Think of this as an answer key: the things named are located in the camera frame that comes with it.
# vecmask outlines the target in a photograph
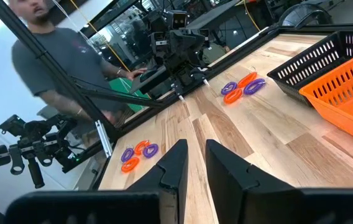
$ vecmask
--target yellow cable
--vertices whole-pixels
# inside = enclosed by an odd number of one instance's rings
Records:
[[[83,12],[80,10],[80,8],[75,4],[75,2],[73,0],[70,0],[70,2],[76,7],[76,9],[78,10],[78,12],[84,17],[85,21],[87,21],[87,23],[92,27],[92,29],[94,29],[94,31],[98,34],[98,31],[95,29],[95,27],[90,23],[90,21],[84,16]],[[128,71],[130,72],[130,70],[127,68],[127,66],[124,64],[124,62],[122,62],[121,58],[116,54],[116,52],[113,50],[113,48],[106,43],[107,47],[109,47],[109,49],[113,52],[113,54],[117,57],[117,59],[119,59],[119,61],[121,62],[122,66]]]
[[[246,0],[243,0],[243,1],[244,1],[245,11],[247,11],[247,15],[249,15],[249,17],[250,17],[252,23],[253,23],[254,26],[258,29],[258,31],[261,31],[261,30],[258,28],[257,24],[255,23],[254,19],[251,17],[251,14],[250,14],[250,12],[249,12],[249,9],[247,8],[247,5],[245,4],[245,1],[246,1]]]

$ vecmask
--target wooden table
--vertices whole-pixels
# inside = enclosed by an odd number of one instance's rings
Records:
[[[289,98],[266,74],[321,40],[322,36],[279,35],[209,83],[177,102],[117,142],[101,190],[125,189],[142,177],[179,139],[189,146],[185,223],[217,223],[209,190],[206,139],[221,144],[269,174],[295,187],[353,187],[353,137],[325,121],[313,109]],[[221,88],[239,81],[255,67],[266,86],[230,106]],[[149,139],[160,147],[129,174],[121,172],[121,154]]]

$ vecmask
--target orange basket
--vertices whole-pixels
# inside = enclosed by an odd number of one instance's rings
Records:
[[[319,114],[353,135],[353,59],[300,90]]]

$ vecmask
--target man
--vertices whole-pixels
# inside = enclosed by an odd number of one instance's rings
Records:
[[[79,33],[71,29],[56,28],[48,19],[48,7],[44,0],[9,0],[9,6],[27,23],[29,30],[67,74],[73,76],[77,84],[84,88],[106,91],[109,84],[105,77],[133,80],[146,70],[142,68],[126,72],[115,67],[102,59]],[[34,96],[39,96],[59,112],[79,119],[79,125],[74,131],[79,135],[85,134],[83,140],[86,140],[86,146],[97,140],[98,134],[93,131],[91,118],[69,93],[50,78],[45,65],[18,40],[12,48],[12,61]],[[95,98],[91,100],[116,127],[124,124],[126,118],[134,113],[125,103]],[[87,143],[87,139],[92,137],[95,140]]]

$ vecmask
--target plastic basket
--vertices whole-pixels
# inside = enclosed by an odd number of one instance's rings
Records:
[[[353,135],[353,59],[300,90],[319,114]]]
[[[353,58],[353,31],[339,31],[277,67],[268,77],[290,97],[311,106],[299,90]]]

